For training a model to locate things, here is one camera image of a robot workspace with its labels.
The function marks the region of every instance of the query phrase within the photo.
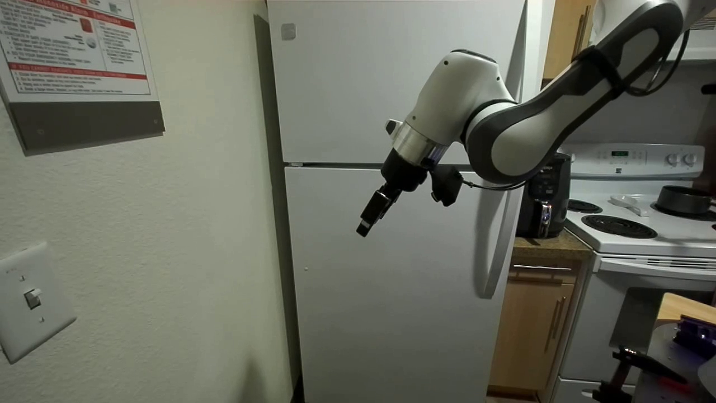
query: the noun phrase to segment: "black appliance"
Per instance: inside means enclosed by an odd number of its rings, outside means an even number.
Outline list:
[[[556,237],[567,222],[570,156],[556,154],[525,186],[517,235]]]

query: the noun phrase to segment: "refrigerator handle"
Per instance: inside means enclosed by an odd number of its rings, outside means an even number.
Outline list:
[[[513,244],[516,244],[516,225],[521,207],[521,188],[509,190],[504,196],[504,212],[501,212],[501,225],[498,232],[498,244],[490,261],[482,261],[480,257],[473,260],[475,264],[475,291],[483,300],[493,300],[501,268],[513,257]],[[485,251],[485,244],[475,244],[475,252]]]

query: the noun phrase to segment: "countertop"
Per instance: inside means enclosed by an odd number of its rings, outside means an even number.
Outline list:
[[[516,261],[565,261],[565,264],[582,264],[592,260],[592,248],[570,230],[561,230],[557,237],[544,237],[544,240],[527,240],[517,237],[513,248]]]

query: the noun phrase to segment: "refrigerator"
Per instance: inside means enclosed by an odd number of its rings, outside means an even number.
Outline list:
[[[443,207],[425,182],[369,237],[356,225],[386,123],[442,56],[485,53],[516,94],[537,91],[550,4],[269,0],[307,403],[483,400],[521,190],[463,188]],[[462,145],[443,164],[480,182]]]

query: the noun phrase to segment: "stove knob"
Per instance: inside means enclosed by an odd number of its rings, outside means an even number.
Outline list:
[[[697,154],[683,154],[681,160],[683,160],[684,165],[697,165]]]
[[[667,165],[678,165],[678,154],[667,154]]]

